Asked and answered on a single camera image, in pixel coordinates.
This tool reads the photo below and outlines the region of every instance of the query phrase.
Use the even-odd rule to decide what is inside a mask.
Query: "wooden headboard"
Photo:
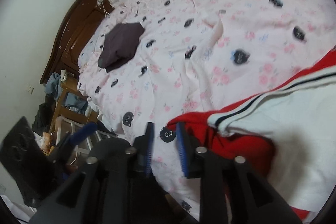
[[[103,1],[107,12],[112,12],[108,0]],[[53,72],[66,69],[79,76],[78,57],[93,33],[105,17],[97,0],[76,0],[59,27],[54,46],[40,83],[46,83]]]

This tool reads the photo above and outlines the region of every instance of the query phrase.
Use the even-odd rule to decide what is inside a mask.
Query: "white wall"
[[[34,121],[45,95],[40,78],[58,28],[74,1],[0,0],[0,141],[21,116]],[[26,91],[27,84],[34,87],[32,95]],[[5,195],[22,203],[2,165],[0,184],[6,187]]]

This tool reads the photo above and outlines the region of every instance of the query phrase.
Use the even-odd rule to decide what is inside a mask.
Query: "silver bolt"
[[[88,157],[88,158],[86,159],[86,163],[87,163],[87,164],[95,164],[97,161],[98,161],[98,160],[97,160],[96,157]]]
[[[204,146],[199,146],[199,147],[196,148],[196,153],[197,153],[197,154],[204,154],[204,153],[206,153],[207,151],[208,151],[207,148],[204,147]]]
[[[237,156],[235,157],[235,162],[243,164],[245,162],[245,158],[243,156]]]
[[[127,155],[135,154],[137,152],[137,149],[135,147],[129,147],[125,150],[125,153]]]

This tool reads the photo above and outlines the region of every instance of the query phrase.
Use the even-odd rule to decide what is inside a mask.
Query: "blue handle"
[[[83,140],[85,140],[87,137],[93,134],[96,130],[97,130],[97,124],[95,124],[94,122],[87,123],[80,130],[75,132],[70,137],[69,141],[74,146],[79,145]]]

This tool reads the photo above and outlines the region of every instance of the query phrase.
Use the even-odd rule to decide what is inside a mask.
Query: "electrical outlet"
[[[33,94],[34,88],[31,85],[27,85],[26,90],[28,91],[29,94]]]

